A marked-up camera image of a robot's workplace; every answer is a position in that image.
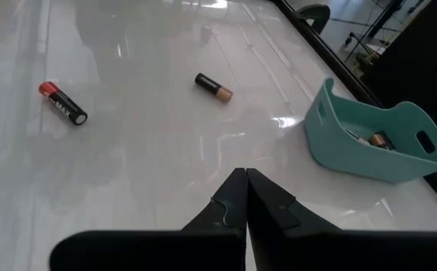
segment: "teal plastic basket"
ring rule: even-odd
[[[411,102],[376,108],[335,96],[332,88],[333,79],[326,79],[305,117],[308,143],[318,163],[393,183],[437,172],[437,126],[424,110]],[[384,131],[396,151],[363,144],[344,128],[365,140]],[[429,145],[423,145],[419,133],[420,138],[428,137]]]

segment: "red battery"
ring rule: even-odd
[[[62,92],[53,82],[44,82],[39,86],[39,93],[45,96],[61,114],[74,125],[81,125],[88,119],[88,114]]]

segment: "black frame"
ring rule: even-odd
[[[332,69],[341,82],[354,95],[355,99],[370,105],[384,108],[381,101],[373,92],[359,79],[350,69],[335,55],[330,47],[322,40],[311,26],[295,17],[294,10],[288,4],[287,0],[269,0],[273,2],[280,12],[290,21],[295,29],[305,38],[305,40],[314,48],[320,58]],[[424,177],[427,183],[437,193],[437,173]]]

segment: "glossy white surface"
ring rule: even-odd
[[[199,72],[235,92],[228,105]],[[82,230],[180,229],[235,167],[343,228],[437,230],[424,180],[311,158],[302,120],[327,77],[269,2],[0,0],[0,270],[45,270]],[[47,80],[87,111],[83,126],[40,97]]]

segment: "battery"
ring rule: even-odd
[[[231,90],[211,80],[211,78],[202,73],[199,73],[195,77],[195,83],[215,95],[222,102],[228,102],[233,96]]]
[[[62,92],[53,82],[44,82],[39,86],[39,93],[50,101],[61,114],[74,125],[81,125],[88,119],[88,114]]]

